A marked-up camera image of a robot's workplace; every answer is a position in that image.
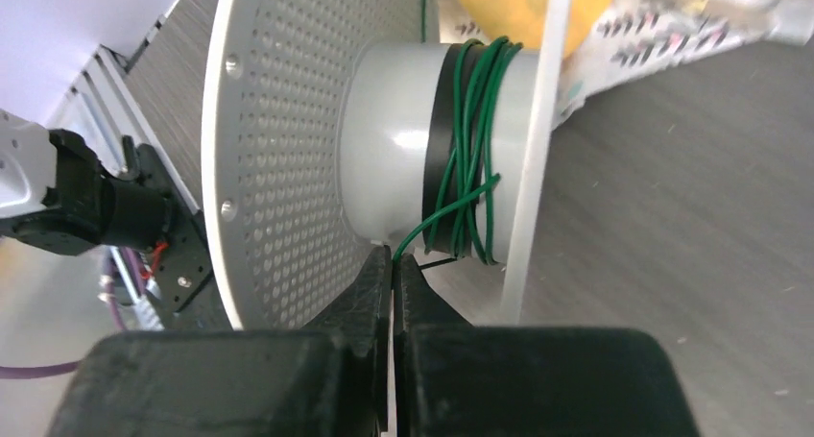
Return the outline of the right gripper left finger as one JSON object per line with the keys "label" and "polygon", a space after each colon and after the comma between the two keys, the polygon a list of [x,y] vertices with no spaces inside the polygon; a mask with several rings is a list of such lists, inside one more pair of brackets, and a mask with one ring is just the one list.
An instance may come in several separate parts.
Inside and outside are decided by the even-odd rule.
{"label": "right gripper left finger", "polygon": [[388,427],[391,252],[297,329],[138,331],[97,343],[52,436],[377,436]]}

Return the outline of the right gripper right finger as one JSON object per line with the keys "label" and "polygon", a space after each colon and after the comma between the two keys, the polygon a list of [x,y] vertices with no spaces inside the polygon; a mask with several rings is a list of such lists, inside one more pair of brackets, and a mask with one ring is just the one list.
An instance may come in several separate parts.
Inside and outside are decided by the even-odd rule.
{"label": "right gripper right finger", "polygon": [[487,327],[394,265],[401,436],[696,436],[674,366],[632,328]]}

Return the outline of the white plastic cable spool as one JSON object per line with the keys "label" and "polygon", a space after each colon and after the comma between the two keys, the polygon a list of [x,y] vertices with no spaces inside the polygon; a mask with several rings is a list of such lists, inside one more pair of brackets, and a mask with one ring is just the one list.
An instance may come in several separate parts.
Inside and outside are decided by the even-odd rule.
{"label": "white plastic cable spool", "polygon": [[236,329],[299,328],[377,247],[506,268],[519,321],[569,0],[540,49],[446,44],[435,0],[218,0],[201,176]]}

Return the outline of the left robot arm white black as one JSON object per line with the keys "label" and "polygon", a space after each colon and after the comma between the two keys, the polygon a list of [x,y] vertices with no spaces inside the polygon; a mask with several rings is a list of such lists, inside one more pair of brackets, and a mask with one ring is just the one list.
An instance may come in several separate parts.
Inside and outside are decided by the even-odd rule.
{"label": "left robot arm white black", "polygon": [[1,113],[1,235],[56,255],[98,246],[148,252],[180,207],[155,149],[121,139],[126,169],[110,173],[84,138]]}

